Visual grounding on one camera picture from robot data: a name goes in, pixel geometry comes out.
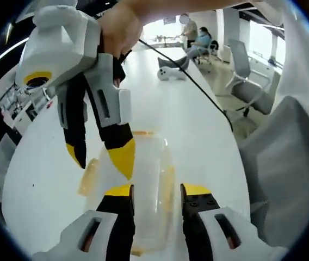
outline screw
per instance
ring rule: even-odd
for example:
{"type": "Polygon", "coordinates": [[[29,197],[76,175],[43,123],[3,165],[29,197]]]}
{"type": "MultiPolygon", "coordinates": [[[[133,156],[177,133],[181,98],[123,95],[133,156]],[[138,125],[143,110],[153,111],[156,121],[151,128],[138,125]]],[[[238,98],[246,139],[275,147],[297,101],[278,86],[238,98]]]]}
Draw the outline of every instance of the screw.
{"type": "Polygon", "coordinates": [[[190,203],[190,205],[191,205],[192,207],[197,207],[199,204],[198,204],[197,202],[193,201],[193,202],[190,203]]]}

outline white desk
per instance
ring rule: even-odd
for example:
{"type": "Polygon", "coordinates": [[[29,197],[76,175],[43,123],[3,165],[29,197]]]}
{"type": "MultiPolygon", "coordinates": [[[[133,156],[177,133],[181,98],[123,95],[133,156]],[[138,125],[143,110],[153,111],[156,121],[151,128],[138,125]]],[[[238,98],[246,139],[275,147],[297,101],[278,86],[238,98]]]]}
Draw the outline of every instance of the white desk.
{"type": "Polygon", "coordinates": [[[18,115],[14,118],[13,122],[9,125],[11,128],[16,128],[17,131],[23,136],[29,125],[31,124],[31,119],[26,113],[26,110],[32,105],[32,102],[29,101],[18,115]]]}
{"type": "MultiPolygon", "coordinates": [[[[184,55],[180,48],[160,50],[174,59],[184,55]]],[[[145,50],[127,58],[127,78],[121,86],[132,92],[132,129],[155,131],[167,139],[177,184],[204,185],[221,207],[229,206],[250,219],[244,169],[227,120],[189,80],[160,82],[157,57],[154,51],[145,50]]],[[[188,72],[217,101],[193,63],[188,72]]],[[[65,148],[56,98],[53,102],[27,129],[3,189],[2,211],[9,231],[29,254],[57,244],[60,232],[85,210],[85,197],[77,194],[83,170],[65,148]]],[[[88,115],[89,161],[99,157],[103,145],[90,104],[88,115]]],[[[188,260],[183,235],[178,238],[178,245],[165,250],[174,255],[166,260],[188,260]]]]}
{"type": "MultiPolygon", "coordinates": [[[[147,44],[154,48],[172,48],[172,47],[184,47],[184,42],[181,39],[164,39],[160,42],[154,40],[144,40],[147,44]]],[[[143,51],[149,49],[147,46],[143,45],[141,42],[137,42],[133,47],[133,52],[143,51]]]]}

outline gray chair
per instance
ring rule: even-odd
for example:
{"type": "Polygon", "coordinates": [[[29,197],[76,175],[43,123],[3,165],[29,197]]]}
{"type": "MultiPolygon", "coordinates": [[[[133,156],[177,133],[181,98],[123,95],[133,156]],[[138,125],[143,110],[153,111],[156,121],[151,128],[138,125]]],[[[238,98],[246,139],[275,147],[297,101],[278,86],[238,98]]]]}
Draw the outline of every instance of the gray chair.
{"type": "Polygon", "coordinates": [[[285,97],[239,147],[251,222],[271,246],[290,248],[309,222],[309,117],[285,97]]]}
{"type": "Polygon", "coordinates": [[[243,42],[234,39],[229,39],[228,42],[230,44],[230,49],[232,53],[234,72],[232,79],[228,82],[226,86],[226,89],[229,94],[234,95],[235,97],[246,103],[245,106],[238,109],[237,114],[234,113],[236,116],[234,116],[234,119],[231,120],[237,121],[239,119],[247,117],[250,107],[253,107],[254,109],[260,111],[262,114],[268,115],[273,106],[273,99],[267,93],[267,89],[270,86],[270,78],[250,68],[249,56],[243,42]],[[267,84],[265,86],[261,86],[249,80],[248,77],[252,73],[265,78],[267,80],[267,84]]]}
{"type": "Polygon", "coordinates": [[[198,48],[198,52],[199,52],[199,56],[197,57],[197,63],[200,64],[201,60],[205,60],[207,63],[209,63],[210,65],[212,65],[210,58],[213,57],[214,53],[216,52],[216,45],[213,46],[213,42],[215,40],[211,39],[208,47],[199,47],[198,48]]]}
{"type": "Polygon", "coordinates": [[[12,156],[15,152],[15,143],[5,134],[0,141],[0,201],[2,198],[2,189],[5,175],[9,167],[12,156]]]}

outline window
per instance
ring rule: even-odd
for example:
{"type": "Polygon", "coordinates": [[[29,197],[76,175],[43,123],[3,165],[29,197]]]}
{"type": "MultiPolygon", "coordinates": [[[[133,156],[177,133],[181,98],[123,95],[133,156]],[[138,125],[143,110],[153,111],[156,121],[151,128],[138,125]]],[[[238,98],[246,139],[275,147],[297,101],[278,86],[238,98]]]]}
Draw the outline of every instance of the window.
{"type": "Polygon", "coordinates": [[[271,55],[272,33],[261,24],[250,21],[250,52],[255,52],[265,59],[271,55]]]}
{"type": "Polygon", "coordinates": [[[285,62],[285,40],[278,36],[277,41],[275,60],[283,65],[285,62]]]}
{"type": "Polygon", "coordinates": [[[182,25],[178,21],[179,16],[176,16],[176,22],[164,25],[163,19],[156,22],[149,23],[144,26],[144,40],[150,40],[157,37],[157,35],[162,36],[178,36],[181,34],[182,25]]]}

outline yellow circular marker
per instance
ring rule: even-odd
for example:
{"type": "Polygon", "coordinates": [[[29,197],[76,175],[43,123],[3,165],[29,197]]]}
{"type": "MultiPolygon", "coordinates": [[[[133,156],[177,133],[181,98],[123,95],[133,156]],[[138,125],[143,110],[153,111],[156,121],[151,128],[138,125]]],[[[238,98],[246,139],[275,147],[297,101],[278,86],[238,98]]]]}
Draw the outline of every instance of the yellow circular marker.
{"type": "Polygon", "coordinates": [[[24,78],[24,84],[37,88],[47,83],[50,79],[52,79],[51,72],[33,72],[24,78]]]}

